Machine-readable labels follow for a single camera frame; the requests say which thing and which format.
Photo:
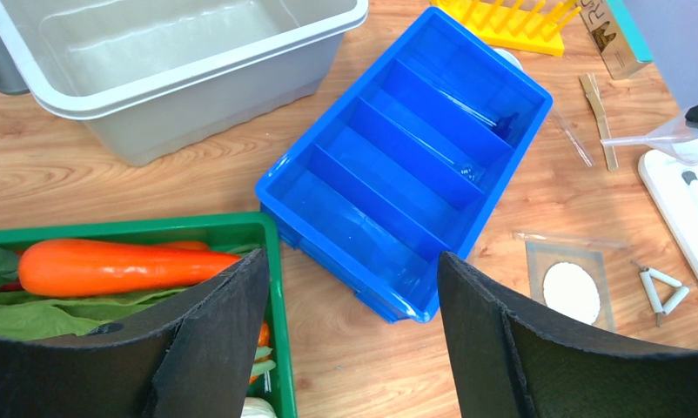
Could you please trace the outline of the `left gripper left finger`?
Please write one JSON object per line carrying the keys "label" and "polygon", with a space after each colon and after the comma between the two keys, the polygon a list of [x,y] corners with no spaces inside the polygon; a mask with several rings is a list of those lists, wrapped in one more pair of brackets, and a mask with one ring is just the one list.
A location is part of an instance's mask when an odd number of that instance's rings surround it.
{"label": "left gripper left finger", "polygon": [[0,338],[0,417],[237,417],[269,286],[259,249],[91,334]]}

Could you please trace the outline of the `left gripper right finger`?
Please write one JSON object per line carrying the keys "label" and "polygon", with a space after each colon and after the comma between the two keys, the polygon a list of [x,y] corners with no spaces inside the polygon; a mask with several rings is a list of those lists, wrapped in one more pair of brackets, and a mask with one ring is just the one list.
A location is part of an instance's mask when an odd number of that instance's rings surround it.
{"label": "left gripper right finger", "polygon": [[698,417],[698,350],[614,334],[440,255],[440,313],[465,417]]}

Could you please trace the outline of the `clear glass test tube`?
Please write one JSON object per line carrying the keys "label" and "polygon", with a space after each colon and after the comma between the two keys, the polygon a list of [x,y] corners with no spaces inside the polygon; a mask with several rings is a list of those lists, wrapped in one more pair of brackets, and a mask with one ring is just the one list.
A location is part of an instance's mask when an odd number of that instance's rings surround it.
{"label": "clear glass test tube", "polygon": [[579,137],[576,135],[574,128],[568,123],[568,121],[563,117],[559,110],[553,106],[551,110],[551,116],[553,121],[556,123],[560,131],[563,133],[564,137],[572,145],[576,154],[581,158],[583,164],[587,168],[594,167],[594,159],[590,153],[585,148],[584,144],[581,143]]}

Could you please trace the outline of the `glass round bottom tube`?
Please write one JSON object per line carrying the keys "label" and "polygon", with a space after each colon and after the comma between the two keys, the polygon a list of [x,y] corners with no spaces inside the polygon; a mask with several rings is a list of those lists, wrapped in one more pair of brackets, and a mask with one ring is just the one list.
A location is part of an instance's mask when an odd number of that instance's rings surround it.
{"label": "glass round bottom tube", "polygon": [[482,180],[485,174],[484,167],[428,123],[418,118],[411,118],[405,113],[390,114],[386,117],[414,136],[428,151],[450,165],[467,180],[476,184]]}

